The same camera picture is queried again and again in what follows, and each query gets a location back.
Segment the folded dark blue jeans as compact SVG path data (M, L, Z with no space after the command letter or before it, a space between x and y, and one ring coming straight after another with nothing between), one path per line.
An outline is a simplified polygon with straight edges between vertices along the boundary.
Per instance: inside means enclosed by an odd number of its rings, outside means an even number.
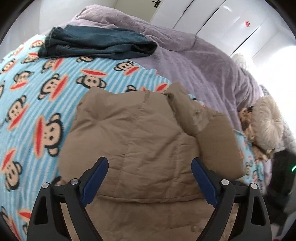
M51 30L38 55L122 60L151 56L157 47L156 42L133 30L67 25Z

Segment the round cream pleated cushion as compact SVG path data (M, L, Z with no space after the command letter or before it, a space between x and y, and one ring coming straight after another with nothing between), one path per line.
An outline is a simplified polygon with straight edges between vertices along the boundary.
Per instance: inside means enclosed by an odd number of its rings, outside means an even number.
M270 96L260 97L252 108L256 143L264 150L275 149L283 137L281 112Z

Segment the grey quilted headboard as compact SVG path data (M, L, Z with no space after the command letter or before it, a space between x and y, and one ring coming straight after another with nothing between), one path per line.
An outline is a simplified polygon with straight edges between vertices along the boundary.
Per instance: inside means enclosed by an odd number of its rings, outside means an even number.
M295 152L295 138L281 115L280 108L267 89L260 85L261 97L253 110L253 127L257 144L264 150L288 149Z

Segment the white patterned pillow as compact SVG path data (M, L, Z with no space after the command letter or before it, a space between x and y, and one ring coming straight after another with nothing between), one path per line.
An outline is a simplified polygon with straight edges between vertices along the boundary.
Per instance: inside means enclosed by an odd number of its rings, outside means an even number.
M246 69L247 68L247 63L246 60L244 59L244 56L241 54L234 54L232 55L232 60L236 63L237 66L240 68Z

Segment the white wardrobe doors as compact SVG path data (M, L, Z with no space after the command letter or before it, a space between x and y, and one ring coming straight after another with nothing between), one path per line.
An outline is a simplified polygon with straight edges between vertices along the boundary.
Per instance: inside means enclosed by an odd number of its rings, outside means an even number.
M295 53L295 36L270 1L163 1L151 23L197 35L245 62Z

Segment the blue monkey print blanket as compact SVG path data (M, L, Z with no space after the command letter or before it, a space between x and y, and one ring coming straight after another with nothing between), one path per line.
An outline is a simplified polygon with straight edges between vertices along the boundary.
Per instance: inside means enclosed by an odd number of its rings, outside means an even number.
M114 94L165 93L171 84L179 83L129 60L41 59L37 52L44 39L32 37L1 63L1 217L17 240L27 239L41 185L66 183L60 174L59 154L86 92L101 88ZM244 171L247 145L234 133Z

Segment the purple quilted duvet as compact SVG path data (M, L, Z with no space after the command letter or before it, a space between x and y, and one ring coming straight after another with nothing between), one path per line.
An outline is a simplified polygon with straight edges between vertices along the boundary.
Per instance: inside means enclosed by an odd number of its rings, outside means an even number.
M117 9L96 4L84 8L70 24L129 29L155 41L154 54L136 58L135 63L156 69L162 77L182 84L205 106L226 115L240 143L247 140L239 112L253 106L262 96L262 90L247 70L214 45L194 34L157 27Z

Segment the tan puffer jacket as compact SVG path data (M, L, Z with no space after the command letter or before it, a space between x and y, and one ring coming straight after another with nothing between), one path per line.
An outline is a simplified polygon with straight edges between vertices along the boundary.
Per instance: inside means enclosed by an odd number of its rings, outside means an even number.
M109 170L86 209L104 240L196 240L213 209L192 160L228 180L244 174L227 117L179 83L165 93L86 92L59 154L62 180L80 177L99 157Z

